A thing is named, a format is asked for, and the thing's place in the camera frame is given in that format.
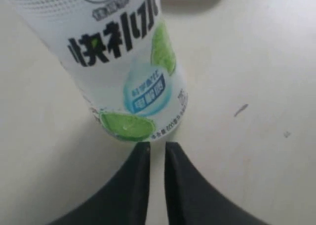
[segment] table surface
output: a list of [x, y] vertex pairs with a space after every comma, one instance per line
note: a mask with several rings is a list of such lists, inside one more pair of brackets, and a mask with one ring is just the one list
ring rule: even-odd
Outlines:
[[[190, 93], [170, 140], [251, 214], [314, 224], [316, 0], [162, 7]], [[132, 145], [107, 136], [58, 60], [2, 0], [0, 10], [0, 224], [43, 224], [95, 193]], [[164, 225], [163, 142], [152, 146], [147, 224]]]

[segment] dark mark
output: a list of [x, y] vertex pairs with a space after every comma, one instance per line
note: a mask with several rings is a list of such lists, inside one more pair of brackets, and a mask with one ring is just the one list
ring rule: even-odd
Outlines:
[[283, 135], [285, 138], [288, 138], [291, 136], [291, 132], [286, 131]]
[[245, 104], [243, 105], [234, 115], [234, 117], [238, 116], [242, 111], [244, 111], [249, 105]]

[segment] white surface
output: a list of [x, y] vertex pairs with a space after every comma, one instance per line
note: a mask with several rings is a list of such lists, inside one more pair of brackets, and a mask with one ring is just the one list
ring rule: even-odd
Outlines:
[[[131, 147], [106, 136], [56, 58], [0, 8], [0, 224], [44, 224], [96, 192]], [[190, 92], [173, 140], [248, 212], [313, 225], [316, 0], [164, 1], [163, 10]], [[168, 224], [162, 145], [149, 225]]]

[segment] lime slice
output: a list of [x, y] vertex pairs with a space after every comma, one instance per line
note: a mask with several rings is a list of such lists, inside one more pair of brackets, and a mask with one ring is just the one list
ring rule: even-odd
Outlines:
[[176, 68], [176, 56], [171, 46], [166, 25], [163, 21], [158, 24], [153, 37], [152, 65], [167, 69], [172, 75]]
[[111, 134], [127, 141], [142, 141], [156, 129], [152, 120], [136, 115], [101, 112], [100, 120]]

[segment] bottle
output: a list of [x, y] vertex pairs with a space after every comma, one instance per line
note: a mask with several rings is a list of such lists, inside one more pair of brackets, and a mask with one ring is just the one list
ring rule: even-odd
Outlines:
[[179, 124], [188, 94], [160, 0], [9, 1], [109, 134], [153, 141]]

